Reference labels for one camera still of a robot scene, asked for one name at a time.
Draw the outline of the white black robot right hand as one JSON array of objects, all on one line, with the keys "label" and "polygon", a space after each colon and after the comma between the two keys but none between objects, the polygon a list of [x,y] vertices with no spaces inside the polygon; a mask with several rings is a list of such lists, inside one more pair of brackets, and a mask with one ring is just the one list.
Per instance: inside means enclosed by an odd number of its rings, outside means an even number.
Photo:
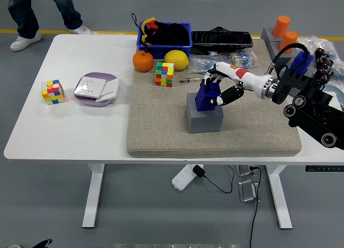
[{"label": "white black robot right hand", "polygon": [[273,82],[271,75],[258,76],[252,72],[226,62],[217,62],[205,74],[201,86],[205,92],[210,89],[210,83],[220,83],[224,78],[231,79],[235,85],[222,92],[219,96],[207,101],[214,106],[225,106],[243,96],[244,91],[253,91],[257,97],[268,99],[268,90]]}]

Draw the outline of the black white robot left hand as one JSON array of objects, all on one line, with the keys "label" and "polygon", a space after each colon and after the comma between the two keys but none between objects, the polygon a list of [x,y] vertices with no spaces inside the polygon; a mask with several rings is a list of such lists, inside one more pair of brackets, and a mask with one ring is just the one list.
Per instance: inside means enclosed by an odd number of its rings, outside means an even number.
[{"label": "black white robot left hand", "polygon": [[38,244],[36,244],[35,246],[33,246],[32,248],[46,248],[49,244],[52,243],[52,241],[53,240],[51,238],[44,239]]}]

